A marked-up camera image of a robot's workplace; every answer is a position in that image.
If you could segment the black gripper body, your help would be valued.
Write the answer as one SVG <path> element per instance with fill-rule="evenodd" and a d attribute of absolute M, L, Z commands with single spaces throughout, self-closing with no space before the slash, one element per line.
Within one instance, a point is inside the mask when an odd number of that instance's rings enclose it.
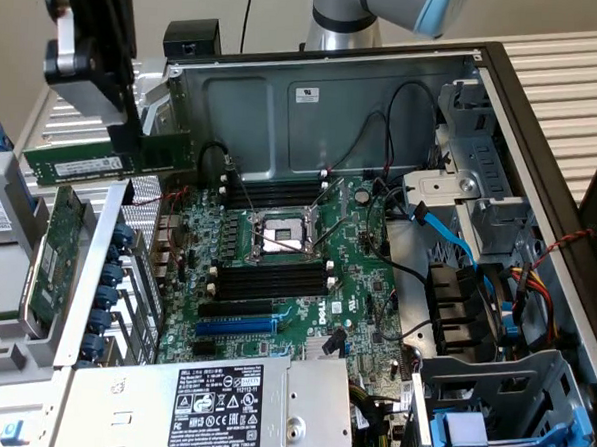
<path fill-rule="evenodd" d="M 124 124 L 134 111 L 132 0 L 44 0 L 56 27 L 46 45 L 47 84 L 75 109 Z"/>

